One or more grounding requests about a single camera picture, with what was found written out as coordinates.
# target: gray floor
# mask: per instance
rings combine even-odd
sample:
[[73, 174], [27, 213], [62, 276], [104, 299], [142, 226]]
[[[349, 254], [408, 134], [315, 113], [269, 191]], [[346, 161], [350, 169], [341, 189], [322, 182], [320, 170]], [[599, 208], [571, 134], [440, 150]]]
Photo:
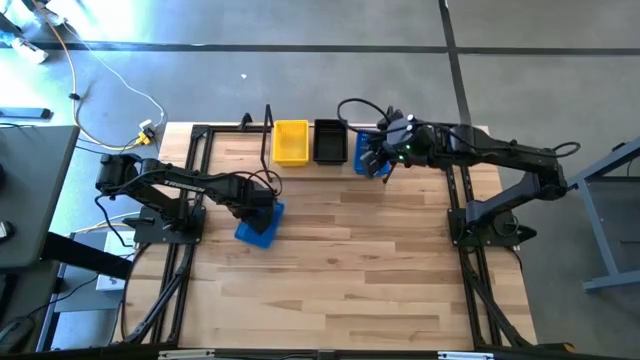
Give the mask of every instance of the gray floor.
[[[445, 45], [436, 0], [120, 0], [54, 1], [87, 40], [186, 44]], [[449, 0], [459, 46], [637, 47], [637, 1]], [[30, 29], [34, 39], [52, 39]], [[271, 103], [276, 118], [331, 117], [338, 101], [364, 97], [421, 118], [458, 122], [446, 54], [348, 54], [255, 52], [99, 52], [132, 85], [162, 103], [170, 121], [237, 121]], [[86, 101], [83, 124], [96, 136], [126, 143], [137, 124], [157, 110], [128, 92], [86, 51], [73, 51], [78, 91]], [[71, 123], [70, 73], [62, 52], [32, 66], [11, 50], [0, 51], [0, 103], [42, 105], [54, 124]], [[567, 176], [640, 135], [640, 57], [461, 56], [474, 124], [498, 138], [554, 146], [583, 145], [562, 160]], [[376, 119], [349, 109], [358, 121]], [[154, 156], [155, 149], [139, 149]], [[76, 151], [52, 229], [66, 233], [100, 221], [92, 204], [98, 155]], [[632, 168], [640, 174], [640, 164]], [[519, 180], [500, 172], [503, 186]], [[135, 211], [125, 199], [110, 214]], [[568, 341], [580, 352], [638, 357], [640, 287], [587, 295], [583, 280], [604, 275], [582, 201], [569, 194], [553, 203], [517, 210], [538, 237], [522, 245], [524, 276], [540, 342]], [[112, 322], [102, 315], [61, 320], [93, 324], [95, 337], [78, 341], [69, 331], [54, 346], [106, 341]]]

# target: black bin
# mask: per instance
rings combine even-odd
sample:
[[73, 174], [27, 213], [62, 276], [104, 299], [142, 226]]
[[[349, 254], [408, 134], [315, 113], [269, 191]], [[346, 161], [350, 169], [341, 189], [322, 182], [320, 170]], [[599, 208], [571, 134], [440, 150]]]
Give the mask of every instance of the black bin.
[[313, 161], [319, 165], [342, 165], [347, 161], [347, 128], [342, 121], [317, 119], [313, 131]]

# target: wooden table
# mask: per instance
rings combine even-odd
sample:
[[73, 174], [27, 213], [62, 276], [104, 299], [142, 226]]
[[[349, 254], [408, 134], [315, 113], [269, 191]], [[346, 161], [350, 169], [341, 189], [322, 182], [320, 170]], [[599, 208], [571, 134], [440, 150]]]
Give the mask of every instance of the wooden table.
[[[192, 125], [167, 125], [160, 160], [184, 165]], [[210, 173], [260, 169], [260, 140], [258, 134], [217, 133]], [[350, 155], [344, 167], [271, 164], [284, 179], [280, 198], [286, 211], [270, 250], [234, 239], [237, 220], [205, 202], [207, 224], [191, 272], [181, 347], [472, 347], [443, 173], [398, 168], [385, 186], [353, 176]], [[478, 199], [501, 191], [494, 166], [474, 166], [471, 177]], [[177, 196], [173, 189], [166, 192]], [[166, 251], [151, 246], [135, 268], [126, 304], [129, 331], [158, 296]], [[505, 249], [488, 248], [487, 260], [496, 301], [535, 342], [516, 259]], [[479, 311], [489, 338], [486, 312]]]

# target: blue box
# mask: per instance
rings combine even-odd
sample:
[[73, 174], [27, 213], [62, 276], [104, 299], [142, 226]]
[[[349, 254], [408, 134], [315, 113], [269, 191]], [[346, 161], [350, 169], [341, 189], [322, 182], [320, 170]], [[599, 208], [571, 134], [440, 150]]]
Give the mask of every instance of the blue box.
[[[364, 154], [367, 150], [369, 150], [369, 145], [367, 144], [368, 134], [359, 132], [358, 137], [356, 138], [356, 151], [355, 157], [353, 158], [353, 170], [358, 175], [366, 175], [366, 171], [364, 170], [364, 166], [360, 161], [360, 156]], [[391, 164], [387, 161], [386, 164], [380, 169], [377, 173], [374, 174], [376, 177], [385, 176], [391, 171]]]
[[249, 225], [241, 222], [236, 229], [235, 238], [242, 240], [247, 244], [255, 245], [257, 247], [268, 249], [271, 247], [273, 240], [276, 238], [280, 221], [282, 220], [282, 214], [284, 213], [284, 204], [277, 203], [273, 209], [273, 221], [271, 225], [262, 234], [258, 234], [255, 230], [249, 227]]

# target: yellow bin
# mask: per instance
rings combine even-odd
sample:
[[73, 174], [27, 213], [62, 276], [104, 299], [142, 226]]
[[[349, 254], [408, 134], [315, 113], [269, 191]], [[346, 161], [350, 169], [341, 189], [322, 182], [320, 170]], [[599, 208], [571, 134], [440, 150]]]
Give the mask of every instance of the yellow bin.
[[307, 120], [276, 121], [273, 141], [273, 161], [280, 166], [305, 166], [309, 162]]

